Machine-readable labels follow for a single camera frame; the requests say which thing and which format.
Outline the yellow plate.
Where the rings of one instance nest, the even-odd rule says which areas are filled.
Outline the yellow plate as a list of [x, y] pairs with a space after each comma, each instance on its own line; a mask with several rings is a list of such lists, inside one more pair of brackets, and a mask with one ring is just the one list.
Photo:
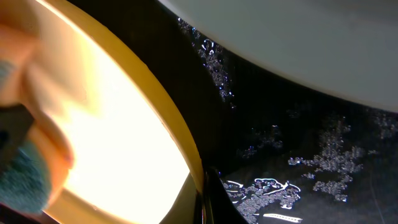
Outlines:
[[176, 105], [128, 46], [68, 1], [1, 0], [1, 107], [18, 104], [34, 118], [27, 139], [52, 185], [41, 212], [21, 215], [160, 223], [190, 174], [205, 222], [201, 160]]

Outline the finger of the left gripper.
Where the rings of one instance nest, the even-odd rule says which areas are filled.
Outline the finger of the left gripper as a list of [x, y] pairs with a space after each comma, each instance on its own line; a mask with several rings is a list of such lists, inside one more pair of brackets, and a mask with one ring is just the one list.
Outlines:
[[16, 156], [34, 118], [24, 105], [1, 107], [1, 165]]

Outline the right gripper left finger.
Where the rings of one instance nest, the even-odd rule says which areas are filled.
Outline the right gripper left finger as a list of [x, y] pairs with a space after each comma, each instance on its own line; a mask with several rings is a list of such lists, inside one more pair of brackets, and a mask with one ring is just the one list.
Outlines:
[[160, 224], [201, 224], [201, 197], [190, 174]]

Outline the green yellow sponge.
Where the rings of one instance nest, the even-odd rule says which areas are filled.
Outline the green yellow sponge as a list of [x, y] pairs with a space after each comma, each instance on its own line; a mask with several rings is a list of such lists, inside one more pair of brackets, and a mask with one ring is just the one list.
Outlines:
[[51, 190], [49, 169], [26, 136], [10, 163], [1, 165], [1, 204], [19, 213], [39, 213]]

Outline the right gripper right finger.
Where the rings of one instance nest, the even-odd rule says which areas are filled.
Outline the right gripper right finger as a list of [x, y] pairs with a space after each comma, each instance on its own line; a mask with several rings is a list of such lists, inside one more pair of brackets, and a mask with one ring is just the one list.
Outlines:
[[210, 167], [205, 169], [203, 196], [205, 200], [206, 223], [247, 224], [247, 221], [230, 201], [218, 173]]

